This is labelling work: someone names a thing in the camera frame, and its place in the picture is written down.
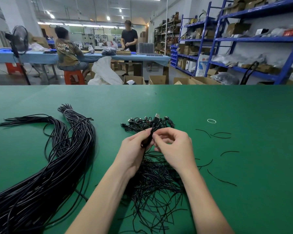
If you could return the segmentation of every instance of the standing fan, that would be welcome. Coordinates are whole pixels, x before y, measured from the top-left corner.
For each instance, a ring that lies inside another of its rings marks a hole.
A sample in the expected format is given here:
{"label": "standing fan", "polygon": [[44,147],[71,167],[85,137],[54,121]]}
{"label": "standing fan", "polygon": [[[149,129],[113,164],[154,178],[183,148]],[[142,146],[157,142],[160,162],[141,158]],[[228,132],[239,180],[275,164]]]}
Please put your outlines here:
{"label": "standing fan", "polygon": [[28,51],[28,32],[23,26],[15,26],[12,34],[5,33],[6,39],[11,43],[12,52],[16,56],[20,67],[22,69],[22,74],[24,75],[26,82],[30,85],[29,79],[27,77],[24,65],[20,59],[20,55],[25,54]]}

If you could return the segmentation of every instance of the hand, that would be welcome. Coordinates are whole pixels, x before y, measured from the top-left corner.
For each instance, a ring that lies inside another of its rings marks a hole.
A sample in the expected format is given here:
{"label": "hand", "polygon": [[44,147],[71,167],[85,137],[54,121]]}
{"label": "hand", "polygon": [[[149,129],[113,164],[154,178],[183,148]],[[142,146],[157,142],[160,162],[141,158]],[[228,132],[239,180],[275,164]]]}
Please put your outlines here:
{"label": "hand", "polygon": [[192,140],[186,132],[167,127],[155,131],[152,137],[155,141],[154,150],[162,152],[166,161],[179,174],[196,167]]}
{"label": "hand", "polygon": [[139,169],[145,150],[148,150],[154,144],[154,141],[152,141],[146,149],[141,148],[141,142],[148,138],[150,133],[151,128],[140,131],[124,139],[121,143],[121,147],[113,164],[124,169],[124,172],[127,173],[129,178],[132,178]]}

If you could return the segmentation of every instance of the green workbench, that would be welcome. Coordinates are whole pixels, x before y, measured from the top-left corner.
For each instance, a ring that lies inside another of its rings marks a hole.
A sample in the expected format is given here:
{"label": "green workbench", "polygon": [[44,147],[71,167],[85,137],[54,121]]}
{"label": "green workbench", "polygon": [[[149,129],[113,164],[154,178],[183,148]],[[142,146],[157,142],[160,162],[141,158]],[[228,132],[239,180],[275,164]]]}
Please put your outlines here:
{"label": "green workbench", "polygon": [[[97,151],[87,174],[87,197],[112,164],[121,141],[131,135],[120,124],[158,113],[189,134],[198,165],[213,159],[200,172],[236,233],[293,233],[293,86],[0,86],[0,122],[38,113],[65,121],[57,111],[61,104],[71,104],[76,112],[94,119]],[[42,128],[39,124],[0,128],[0,191],[47,164]],[[195,129],[227,132],[231,138],[210,138]],[[220,156],[225,151],[239,153]],[[237,186],[217,180],[207,169]],[[68,218],[45,233],[64,233],[84,204],[81,200]],[[189,209],[187,202],[182,206]],[[131,218],[117,220],[131,214],[130,209],[120,206],[110,233],[132,230]],[[195,233],[190,209],[175,212],[174,220],[166,233]]]}

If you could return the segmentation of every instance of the man in black t-shirt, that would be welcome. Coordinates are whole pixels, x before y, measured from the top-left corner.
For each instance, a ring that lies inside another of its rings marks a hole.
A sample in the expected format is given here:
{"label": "man in black t-shirt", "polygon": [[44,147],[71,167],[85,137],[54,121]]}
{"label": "man in black t-shirt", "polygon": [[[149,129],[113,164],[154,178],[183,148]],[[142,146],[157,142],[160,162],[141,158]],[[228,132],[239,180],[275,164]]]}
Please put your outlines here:
{"label": "man in black t-shirt", "polygon": [[[137,31],[132,29],[131,27],[131,21],[126,20],[125,21],[125,30],[121,33],[121,47],[123,49],[129,48],[131,52],[136,52],[136,44],[138,42],[138,34]],[[128,75],[128,68],[129,65],[126,64],[126,73],[122,76]]]}

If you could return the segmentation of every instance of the black t-shirt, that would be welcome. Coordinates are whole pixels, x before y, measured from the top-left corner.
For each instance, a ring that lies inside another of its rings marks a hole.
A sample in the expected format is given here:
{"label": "black t-shirt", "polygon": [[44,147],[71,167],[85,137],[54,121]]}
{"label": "black t-shirt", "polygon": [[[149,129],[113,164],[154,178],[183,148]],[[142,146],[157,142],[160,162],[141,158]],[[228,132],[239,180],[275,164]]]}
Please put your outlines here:
{"label": "black t-shirt", "polygon": [[[125,44],[126,43],[131,43],[133,42],[135,39],[138,38],[138,34],[137,31],[135,31],[134,29],[131,29],[130,31],[127,30],[123,30],[123,32],[121,33],[121,38],[124,39]],[[136,52],[136,45],[130,45],[129,50],[131,52]]]}

